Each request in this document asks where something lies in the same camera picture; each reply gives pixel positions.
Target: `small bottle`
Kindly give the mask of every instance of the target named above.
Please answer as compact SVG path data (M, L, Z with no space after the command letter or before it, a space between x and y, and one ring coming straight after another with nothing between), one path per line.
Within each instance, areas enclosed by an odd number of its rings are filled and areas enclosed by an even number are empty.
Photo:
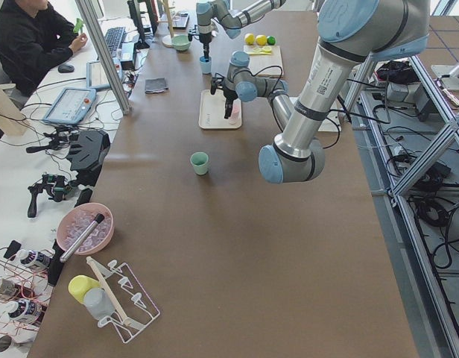
M100 283L97 280L94 280L91 277L87 277L83 274L72 278L67 286L69 293L79 302L83 304L83 297L90 289L100 287Z
M4 306L4 311L7 312L10 319L24 324L32 324L35 327L41 325L46 309L47 306L24 298L8 302Z
M115 312L112 301L107 293L100 287L87 291L83 297L83 305L87 308L92 317L98 321Z
M29 298L33 297L34 292L32 289L22 286L18 283L14 283L11 280L0 277L0 299L10 300L13 298Z
M51 258L40 251L19 250L16 257L21 260L22 265L32 271L44 271L51 265Z

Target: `black hoodie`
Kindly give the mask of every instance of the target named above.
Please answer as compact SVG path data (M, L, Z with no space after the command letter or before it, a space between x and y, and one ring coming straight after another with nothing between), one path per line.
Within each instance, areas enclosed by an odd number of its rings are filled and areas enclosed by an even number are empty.
M14 0L0 10L0 60L3 70L25 95L37 88L50 69L72 56L74 25L48 4L35 18Z

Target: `lemon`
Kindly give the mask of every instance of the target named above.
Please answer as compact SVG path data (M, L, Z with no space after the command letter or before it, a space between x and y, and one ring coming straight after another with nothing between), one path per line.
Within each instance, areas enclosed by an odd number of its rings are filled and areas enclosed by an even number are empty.
M246 43L247 45L254 44L254 34L244 35L244 43Z
M276 45L276 38L274 36L268 36L268 45Z
M256 36L256 43L260 46L264 46L266 45L266 43L268 42L268 39L266 37L266 35L258 35Z

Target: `pink bowl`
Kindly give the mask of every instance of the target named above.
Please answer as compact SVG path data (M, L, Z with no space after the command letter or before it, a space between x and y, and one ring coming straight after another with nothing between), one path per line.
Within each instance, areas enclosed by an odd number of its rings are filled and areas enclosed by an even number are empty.
M63 250L67 250L73 243L74 240L69 240L68 235L72 227L77 224L79 217L84 216L85 218L87 218L88 216L92 220L98 213L104 215L105 220L102 223L100 223L94 231L98 231L99 226L101 226L105 221L108 221L108 218L110 218L110 228L108 229L107 234L97 245L93 245L90 248L87 248L86 250L78 248L75 254L90 255L105 248L109 243L110 239L112 239L115 225L113 222L113 215L110 212L109 208L99 203L87 203L79 205L78 207L75 207L74 209L69 211L67 215L63 217L63 219L59 223L59 227L57 228L57 244L60 246L60 248L62 248Z

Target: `label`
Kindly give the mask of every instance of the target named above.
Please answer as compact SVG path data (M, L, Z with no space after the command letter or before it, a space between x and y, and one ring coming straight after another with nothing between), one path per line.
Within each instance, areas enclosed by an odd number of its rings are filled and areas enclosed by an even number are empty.
M314 65L309 82L318 95L330 98L342 73L343 71L340 67L330 66L326 68L325 66L321 66L320 61L318 61Z
M42 252L31 250L29 251L28 257L21 260L21 263L32 270L42 271L51 265L51 258L44 255Z
M19 287L16 287L13 281L0 278L0 298L7 300L18 294Z
M9 317L14 321L39 327L41 325L39 317L43 313L42 306L37 302L29 300L19 300L18 304L19 308L10 313Z

